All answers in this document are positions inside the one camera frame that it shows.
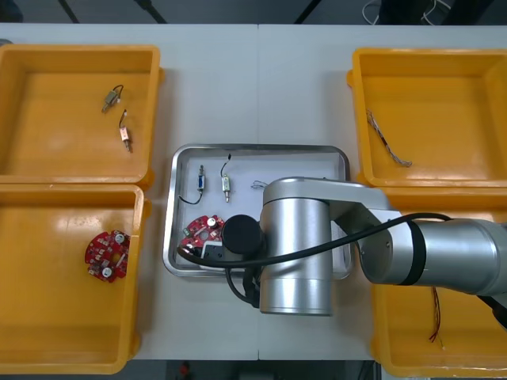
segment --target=metal tray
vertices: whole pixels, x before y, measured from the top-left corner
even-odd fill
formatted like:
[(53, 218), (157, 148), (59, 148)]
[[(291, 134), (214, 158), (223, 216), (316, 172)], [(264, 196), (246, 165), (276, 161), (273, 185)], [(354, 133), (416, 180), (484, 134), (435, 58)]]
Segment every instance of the metal tray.
[[(222, 192), (220, 169), (231, 154), (224, 172), (231, 179), (231, 200), (226, 203)], [(178, 196), (195, 201), (199, 166), (204, 166), (206, 188), (197, 205), (181, 202)], [(283, 177), (325, 177), (340, 181), (349, 179), (349, 160), (334, 146), (211, 144), (186, 145), (173, 156), (167, 200), (166, 226), (162, 258), (167, 270), (176, 276), (216, 277), (222, 272), (205, 270), (176, 253), (184, 237), (183, 228), (202, 215), (218, 215), (227, 220), (245, 214), (259, 219), (262, 188), (251, 188), (254, 181), (270, 183)], [(345, 233), (332, 222), (332, 237)], [(333, 250), (334, 278), (343, 279), (353, 267), (349, 246)]]

